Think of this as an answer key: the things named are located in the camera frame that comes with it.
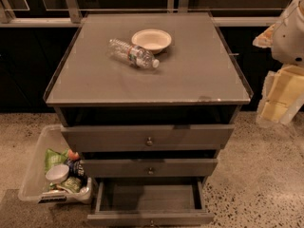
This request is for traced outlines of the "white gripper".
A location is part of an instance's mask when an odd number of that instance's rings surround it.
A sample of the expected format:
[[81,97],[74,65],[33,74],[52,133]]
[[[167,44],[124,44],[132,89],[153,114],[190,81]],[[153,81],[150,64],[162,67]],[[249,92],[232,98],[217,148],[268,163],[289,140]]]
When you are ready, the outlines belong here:
[[269,71],[262,88],[256,122],[289,124],[304,105],[304,26],[298,21],[272,24],[253,41],[258,48],[272,47],[272,56],[283,65]]

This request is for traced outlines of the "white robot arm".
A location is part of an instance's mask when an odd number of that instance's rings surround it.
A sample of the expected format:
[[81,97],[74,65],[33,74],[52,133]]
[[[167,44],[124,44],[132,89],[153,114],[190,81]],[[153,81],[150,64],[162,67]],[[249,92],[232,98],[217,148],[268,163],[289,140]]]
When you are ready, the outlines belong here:
[[282,64],[265,77],[256,122],[263,127],[288,124],[304,105],[304,0],[293,0],[253,45],[269,48]]

